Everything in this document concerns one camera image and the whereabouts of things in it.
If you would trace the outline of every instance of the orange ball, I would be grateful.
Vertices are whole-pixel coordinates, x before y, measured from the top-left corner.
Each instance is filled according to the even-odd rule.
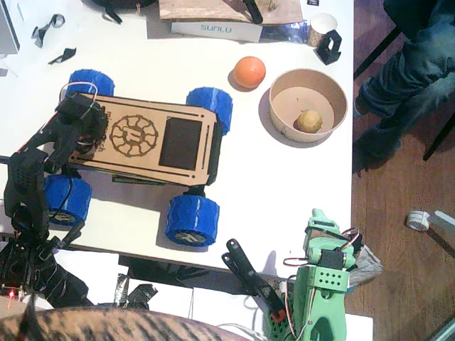
[[[245,57],[234,67],[234,80],[247,88],[257,87],[265,78],[265,65],[259,58]]]

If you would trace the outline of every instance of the white box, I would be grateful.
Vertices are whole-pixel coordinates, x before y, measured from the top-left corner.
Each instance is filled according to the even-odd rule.
[[[262,26],[232,21],[180,21],[172,23],[171,32],[257,43],[261,38]]]

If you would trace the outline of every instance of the dark screen panel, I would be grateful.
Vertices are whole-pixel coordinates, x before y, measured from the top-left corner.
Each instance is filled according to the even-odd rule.
[[[168,117],[159,165],[194,171],[202,122]]]

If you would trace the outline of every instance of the tape roll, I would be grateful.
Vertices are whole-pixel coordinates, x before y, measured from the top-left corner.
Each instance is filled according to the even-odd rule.
[[[429,213],[425,211],[411,211],[406,219],[406,226],[416,231],[427,231],[429,229]]]

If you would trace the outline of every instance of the chair leg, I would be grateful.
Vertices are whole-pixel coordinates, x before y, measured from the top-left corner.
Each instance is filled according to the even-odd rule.
[[[376,60],[377,57],[380,56],[382,52],[393,42],[396,37],[401,33],[401,30],[395,26],[395,28],[390,32],[387,37],[384,38],[383,41],[373,50],[372,53],[363,61],[362,64],[357,68],[357,70],[354,72],[354,80],[362,75],[363,71],[367,70],[368,67]]]
[[[441,145],[442,141],[449,135],[450,131],[455,126],[455,112],[448,120],[444,128],[439,132],[438,136],[436,136],[434,142],[428,148],[428,151],[424,154],[424,161],[428,161],[428,159],[433,155],[434,151]]]

